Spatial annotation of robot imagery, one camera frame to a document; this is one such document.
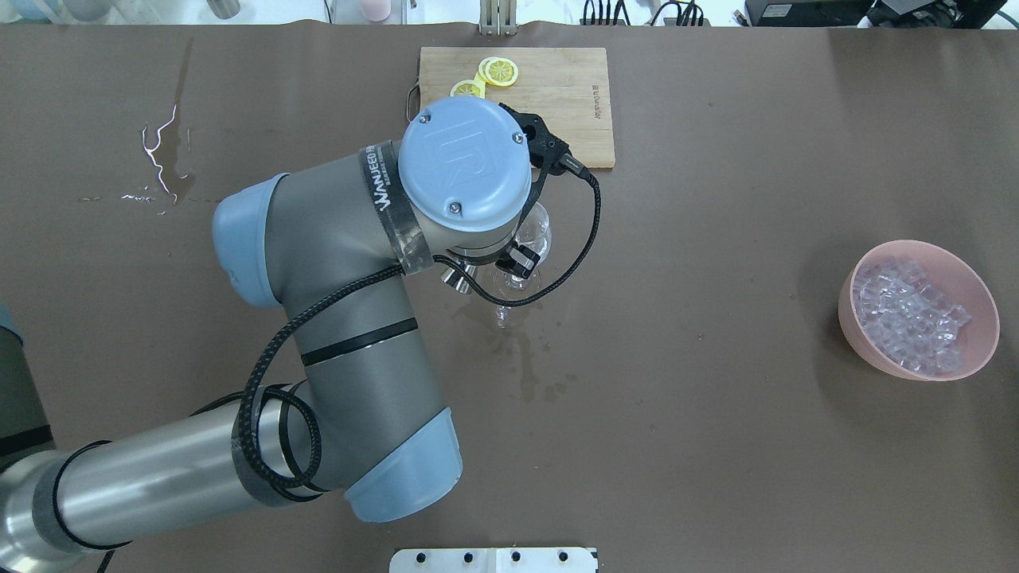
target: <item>black box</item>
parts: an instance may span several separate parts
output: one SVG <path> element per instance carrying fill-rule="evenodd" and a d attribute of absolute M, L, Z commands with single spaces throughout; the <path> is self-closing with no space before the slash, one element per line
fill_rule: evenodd
<path fill-rule="evenodd" d="M 746 0 L 751 25 L 856 25 L 873 0 Z"/>

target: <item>brown table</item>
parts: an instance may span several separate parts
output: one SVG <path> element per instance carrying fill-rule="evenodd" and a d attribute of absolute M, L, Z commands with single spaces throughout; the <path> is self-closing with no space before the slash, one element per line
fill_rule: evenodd
<path fill-rule="evenodd" d="M 216 201 L 398 139 L 419 48 L 493 44 L 606 47 L 618 166 L 588 262 L 520 326 L 437 271 L 410 279 L 461 483 L 388 525 L 332 494 L 139 539 L 110 571 L 385 571 L 397 548 L 512 543 L 596 545 L 605 572 L 1015 571 L 1009 32 L 0 28 L 0 299 L 58 445 L 238 389 L 283 315 L 231 292 Z M 171 206 L 139 129 L 175 94 L 194 186 Z M 551 275 L 591 207 L 576 179 L 546 189 Z M 839 289 L 898 238 L 958 254 L 997 295 L 977 375 L 900 380 L 846 344 Z M 290 350 L 269 381 L 300 376 Z"/>

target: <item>white bracket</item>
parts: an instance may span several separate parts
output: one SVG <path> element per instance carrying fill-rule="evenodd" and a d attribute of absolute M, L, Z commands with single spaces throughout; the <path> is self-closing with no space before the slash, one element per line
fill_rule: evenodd
<path fill-rule="evenodd" d="M 598 573 L 594 548 L 400 550 L 389 573 Z"/>
<path fill-rule="evenodd" d="M 481 0 L 482 36 L 517 35 L 517 0 Z"/>

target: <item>pink bowl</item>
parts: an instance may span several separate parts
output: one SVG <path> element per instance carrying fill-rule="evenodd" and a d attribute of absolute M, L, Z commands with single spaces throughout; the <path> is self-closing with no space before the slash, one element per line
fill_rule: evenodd
<path fill-rule="evenodd" d="M 913 259 L 923 270 L 927 278 L 937 287 L 945 298 L 954 304 L 965 307 L 973 319 L 959 330 L 956 344 L 962 353 L 962 366 L 957 372 L 938 376 L 922 376 L 907 370 L 884 356 L 877 350 L 867 335 L 856 315 L 853 300 L 853 282 L 861 268 L 877 264 L 891 257 Z M 998 307 L 990 296 L 987 285 L 980 277 L 960 259 L 941 247 L 920 241 L 892 241 L 871 249 L 853 267 L 849 278 L 842 288 L 839 297 L 839 323 L 846 340 L 864 360 L 871 366 L 888 372 L 893 376 L 910 380 L 958 380 L 973 374 L 983 368 L 998 348 L 998 335 L 1001 331 L 1001 320 L 998 317 Z"/>

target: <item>robotic arm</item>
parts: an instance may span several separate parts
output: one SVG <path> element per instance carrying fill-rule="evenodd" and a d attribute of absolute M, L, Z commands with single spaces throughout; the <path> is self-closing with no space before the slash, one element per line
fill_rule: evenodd
<path fill-rule="evenodd" d="M 228 197 L 213 220 L 220 264 L 246 301 L 281 305 L 290 321 L 244 393 L 116 442 L 52 449 L 20 341 L 0 316 L 0 570 L 63 571 L 135 537 L 332 489 L 369 522 L 438 501 L 463 462 L 399 275 L 439 262 L 506 306 L 561 284 L 600 209 L 597 181 L 569 151 L 537 115 L 449 98 L 422 110 L 401 142 Z M 595 191 L 584 250 L 533 297 L 488 295 L 470 270 L 530 273 L 537 256 L 516 244 L 517 227 L 546 176 L 566 170 Z M 261 386 L 291 333 L 307 380 Z"/>

